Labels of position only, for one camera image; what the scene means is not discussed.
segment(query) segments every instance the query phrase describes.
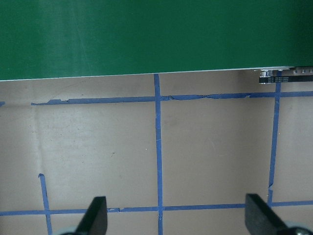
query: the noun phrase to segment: blue tape grid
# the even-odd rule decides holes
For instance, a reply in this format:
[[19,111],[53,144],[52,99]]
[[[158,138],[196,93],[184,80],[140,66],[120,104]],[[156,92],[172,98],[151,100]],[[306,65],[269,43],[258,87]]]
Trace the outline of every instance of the blue tape grid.
[[[157,207],[135,207],[135,208],[108,208],[108,213],[111,212],[158,212],[158,234],[163,235],[163,211],[184,211],[184,210],[213,210],[213,209],[235,209],[244,208],[244,204],[216,204],[216,205],[191,205],[191,206],[163,206],[163,185],[162,185],[162,146],[161,146],[161,101],[170,100],[193,100],[202,98],[211,99],[230,99],[230,98],[262,98],[274,97],[274,117],[273,117],[273,132],[272,132],[272,148],[270,159],[270,171],[268,181],[268,204],[272,207],[284,206],[306,206],[313,205],[312,201],[289,201],[289,202],[273,202],[272,201],[272,186],[275,175],[275,160],[277,147],[277,132],[279,122],[279,102],[281,97],[306,97],[313,96],[313,91],[309,92],[281,92],[281,84],[276,83],[275,92],[267,93],[235,93],[235,94],[209,94],[209,95],[168,95],[161,96],[159,86],[159,75],[154,75],[155,96],[142,97],[114,97],[114,98],[82,98],[69,99],[62,101],[60,99],[52,99],[47,103],[31,103],[31,105],[65,105],[65,104],[100,104],[100,103],[124,103],[124,102],[155,102],[156,103],[156,161],[157,161]],[[0,216],[7,215],[31,215],[42,214],[46,216],[48,234],[52,234],[52,226],[50,221],[51,214],[76,214],[85,213],[87,209],[76,210],[50,210],[48,196],[46,192],[45,176],[39,174],[41,181],[44,210],[37,211],[0,211]]]

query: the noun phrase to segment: vertical blue tape strip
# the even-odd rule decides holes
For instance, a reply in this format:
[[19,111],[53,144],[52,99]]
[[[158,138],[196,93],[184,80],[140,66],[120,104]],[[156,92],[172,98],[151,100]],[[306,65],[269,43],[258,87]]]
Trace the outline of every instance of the vertical blue tape strip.
[[158,235],[163,235],[163,181],[162,181],[162,142],[161,142],[161,94],[159,75],[155,74],[156,101],[156,164],[157,164],[157,206]]
[[273,184],[274,184],[274,175],[275,175],[280,96],[281,96],[281,83],[276,83],[273,132],[272,132],[272,148],[271,148],[271,153],[270,153],[269,180],[268,180],[268,205],[270,207],[272,206],[272,201],[273,201]]
[[41,191],[42,191],[42,194],[43,194],[44,209],[45,209],[45,219],[46,219],[46,222],[47,222],[48,235],[52,235],[51,217],[50,217],[50,211],[49,211],[50,209],[49,209],[47,188],[46,188],[46,185],[45,185],[45,176],[43,174],[39,174],[38,177],[40,178]]

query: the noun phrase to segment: green surface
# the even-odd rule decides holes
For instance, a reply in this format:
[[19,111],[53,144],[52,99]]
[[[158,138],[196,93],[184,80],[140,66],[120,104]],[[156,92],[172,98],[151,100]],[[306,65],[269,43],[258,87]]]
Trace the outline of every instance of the green surface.
[[313,65],[312,0],[2,0],[0,80]]

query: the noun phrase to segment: beige floor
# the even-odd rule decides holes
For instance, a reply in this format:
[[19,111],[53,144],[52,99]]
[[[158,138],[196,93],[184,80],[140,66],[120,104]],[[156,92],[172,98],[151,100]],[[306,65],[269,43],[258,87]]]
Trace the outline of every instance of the beige floor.
[[[161,95],[274,92],[252,70],[160,74]],[[313,91],[313,83],[282,84]],[[154,76],[0,82],[1,211],[85,209],[105,195],[109,208],[157,207],[154,102],[33,106],[51,99],[154,96]],[[273,202],[313,200],[313,97],[280,98]],[[163,206],[242,204],[268,197],[275,100],[161,102]],[[274,207],[313,227],[313,206]],[[52,214],[53,231],[82,214]],[[163,212],[164,235],[241,234],[244,209]],[[0,216],[0,234],[47,235],[45,215]],[[109,213],[108,235],[157,235],[158,212]]]

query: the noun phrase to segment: green panel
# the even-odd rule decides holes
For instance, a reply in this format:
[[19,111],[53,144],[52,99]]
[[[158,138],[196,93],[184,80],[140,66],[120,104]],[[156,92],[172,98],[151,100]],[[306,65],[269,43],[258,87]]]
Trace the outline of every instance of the green panel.
[[312,0],[2,0],[0,80],[313,65]]

